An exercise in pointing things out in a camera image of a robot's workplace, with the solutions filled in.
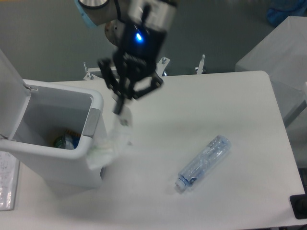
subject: clear plastic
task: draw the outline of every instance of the clear plastic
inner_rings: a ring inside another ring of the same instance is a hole
[[[230,141],[218,135],[186,167],[178,173],[176,186],[184,191],[215,165],[230,149]]]
[[[93,166],[108,166],[124,153],[132,137],[132,113],[124,106],[120,115],[115,117],[113,129],[108,136],[94,136],[94,145],[89,150],[87,160]]]

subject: white trash bin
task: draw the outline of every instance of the white trash bin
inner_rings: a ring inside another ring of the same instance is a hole
[[[103,98],[94,90],[23,80],[0,50],[0,150],[46,180],[99,187],[102,167],[87,153],[94,135],[106,137]],[[81,134],[73,150],[53,141],[66,130]]]

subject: white table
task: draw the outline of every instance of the white table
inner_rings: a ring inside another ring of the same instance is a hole
[[[264,72],[165,77],[130,105],[133,146],[99,189],[46,183],[21,166],[14,211],[1,229],[234,230],[306,224],[289,196],[304,193],[269,77]],[[63,82],[99,90],[111,129],[114,100],[103,80]],[[233,146],[192,191],[174,183],[216,135]]]

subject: paper sheet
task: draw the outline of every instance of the paper sheet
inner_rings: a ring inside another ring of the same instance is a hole
[[[14,209],[19,161],[8,152],[0,151],[0,211]]]

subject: plastic water bottle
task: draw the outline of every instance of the plastic water bottle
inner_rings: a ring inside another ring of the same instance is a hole
[[[201,151],[183,170],[178,173],[175,183],[180,191],[191,187],[213,165],[215,165],[230,149],[230,141],[218,135]]]
[[[307,8],[307,0],[271,0],[267,19],[273,26],[278,26],[288,16],[302,16]]]

